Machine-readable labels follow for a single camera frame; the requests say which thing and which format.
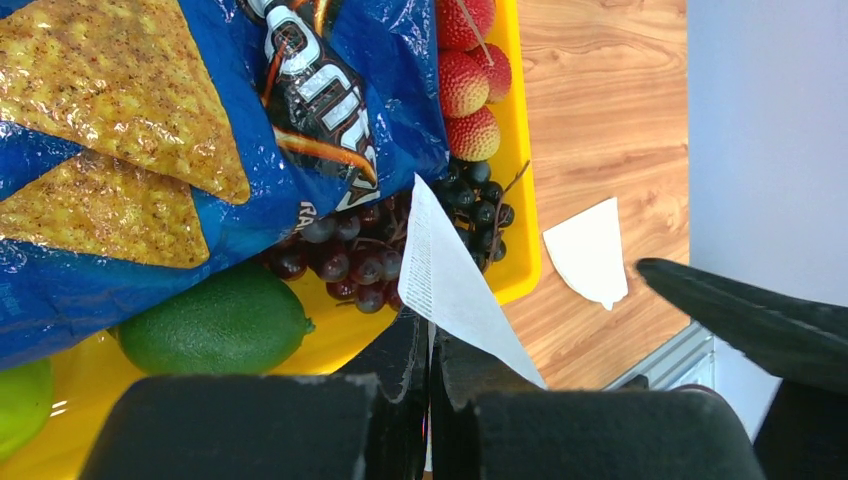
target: wooden table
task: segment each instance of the wooden table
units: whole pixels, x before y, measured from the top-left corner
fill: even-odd
[[[518,7],[540,229],[618,197],[630,293],[607,312],[543,248],[539,286],[505,311],[552,388],[602,388],[688,324],[633,269],[689,257],[686,3]]]

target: lychee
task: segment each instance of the lychee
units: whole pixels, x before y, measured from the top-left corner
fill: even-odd
[[[483,47],[471,50],[468,52],[468,56],[483,68],[483,73],[489,80],[489,97],[486,99],[486,103],[498,103],[503,101],[509,93],[509,88],[512,86],[512,71],[509,68],[509,58],[503,53],[503,50],[491,43],[487,43],[486,48],[489,50],[489,55],[492,56],[492,65],[489,65],[489,59],[486,58]]]
[[[445,119],[445,127],[451,153],[460,160],[488,160],[500,147],[501,130],[488,107],[467,117]]]
[[[462,52],[439,54],[439,101],[446,117],[464,117],[486,103],[489,81],[483,68]]]
[[[480,44],[462,13],[464,2],[471,20],[485,37],[495,25],[494,0],[436,0],[436,33],[439,48],[467,51]]]

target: plastic bag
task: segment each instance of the plastic bag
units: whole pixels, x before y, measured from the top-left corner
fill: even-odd
[[[429,2],[267,3],[0,0],[0,369],[446,168]]]

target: lime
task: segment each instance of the lime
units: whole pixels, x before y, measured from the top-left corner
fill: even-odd
[[[52,407],[49,359],[0,372],[0,462],[41,431]]]
[[[149,374],[264,373],[312,331],[289,287],[245,262],[114,329],[129,360]]]

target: white wall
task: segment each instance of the white wall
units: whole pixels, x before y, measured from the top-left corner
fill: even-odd
[[[848,305],[848,1],[689,0],[692,265]],[[749,432],[775,380],[725,346]]]

